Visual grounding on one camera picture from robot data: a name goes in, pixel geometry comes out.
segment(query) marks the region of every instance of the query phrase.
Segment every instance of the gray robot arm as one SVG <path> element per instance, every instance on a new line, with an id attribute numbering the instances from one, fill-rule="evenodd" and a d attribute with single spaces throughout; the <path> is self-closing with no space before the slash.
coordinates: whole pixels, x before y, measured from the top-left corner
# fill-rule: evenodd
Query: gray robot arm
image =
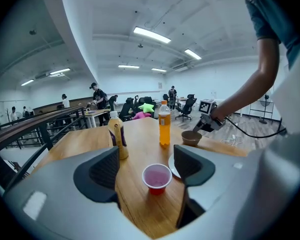
<path id="1" fill-rule="evenodd" d="M 225 121 L 221 122 L 218 119 L 212 119 L 211 111 L 217 106 L 217 103 L 213 99 L 203 99 L 200 101 L 199 111 L 202 113 L 200 120 L 193 128 L 193 132 L 203 130 L 206 132 L 212 132 L 213 130 L 219 130 L 225 125 Z"/>

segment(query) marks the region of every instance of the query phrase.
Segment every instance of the beige bottle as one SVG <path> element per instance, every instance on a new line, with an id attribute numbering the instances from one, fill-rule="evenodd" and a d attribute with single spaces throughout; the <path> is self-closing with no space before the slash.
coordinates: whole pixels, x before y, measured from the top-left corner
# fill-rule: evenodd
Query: beige bottle
<path id="1" fill-rule="evenodd" d="M 125 140 L 124 124 L 120 118 L 118 118 L 117 111 L 110 112 L 110 121 L 108 123 L 109 132 L 112 139 L 113 146 L 119 148 L 120 159 L 126 159 L 129 156 L 127 149 L 127 143 Z"/>

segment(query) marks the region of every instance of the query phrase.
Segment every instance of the green plush toy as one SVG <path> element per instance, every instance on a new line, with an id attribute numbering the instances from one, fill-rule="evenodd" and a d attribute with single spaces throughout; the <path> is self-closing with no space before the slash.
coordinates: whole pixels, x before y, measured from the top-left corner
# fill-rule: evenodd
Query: green plush toy
<path id="1" fill-rule="evenodd" d="M 139 109 L 143 110 L 143 113 L 152 113 L 155 112 L 152 108 L 154 105 L 144 103 L 143 105 L 139 106 Z"/>

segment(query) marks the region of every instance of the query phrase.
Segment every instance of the bottle label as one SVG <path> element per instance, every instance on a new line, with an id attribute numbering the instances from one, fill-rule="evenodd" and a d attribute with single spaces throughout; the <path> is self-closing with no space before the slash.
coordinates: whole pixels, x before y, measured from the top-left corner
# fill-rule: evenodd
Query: bottle label
<path id="1" fill-rule="evenodd" d="M 171 115 L 170 114 L 159 114 L 159 125 L 168 126 L 170 125 Z"/>
<path id="2" fill-rule="evenodd" d="M 114 125 L 114 132 L 116 132 L 116 130 L 117 131 L 119 130 L 117 124 Z M 117 146 L 116 136 L 110 130 L 109 130 L 109 132 L 110 132 L 110 136 L 111 136 L 111 139 L 112 139 L 113 146 Z M 127 143 L 126 143 L 126 140 L 125 140 L 125 132 L 124 132 L 124 127 L 123 126 L 120 129 L 120 133 L 121 133 L 122 145 L 126 147 Z"/>

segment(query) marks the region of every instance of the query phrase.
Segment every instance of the black cable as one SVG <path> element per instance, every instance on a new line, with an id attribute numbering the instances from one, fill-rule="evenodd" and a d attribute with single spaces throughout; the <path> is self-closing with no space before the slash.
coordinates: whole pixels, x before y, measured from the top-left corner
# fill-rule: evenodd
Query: black cable
<path id="1" fill-rule="evenodd" d="M 272 137 L 272 136 L 275 136 L 279 133 L 282 133 L 283 131 L 286 130 L 286 128 L 282 129 L 282 130 L 279 130 L 277 131 L 276 133 L 273 133 L 273 134 L 270 134 L 270 135 L 266 135 L 266 136 L 252 136 L 248 133 L 246 133 L 244 130 L 242 130 L 240 127 L 238 127 L 234 122 L 232 122 L 228 117 L 225 117 L 225 119 L 227 119 L 231 124 L 233 124 L 233 126 L 235 126 L 237 129 L 239 129 L 241 132 L 243 132 L 245 135 L 249 136 L 249 137 L 252 137 L 252 138 L 257 138 L 257 139 L 262 139 L 262 138 L 269 138 L 269 137 Z"/>

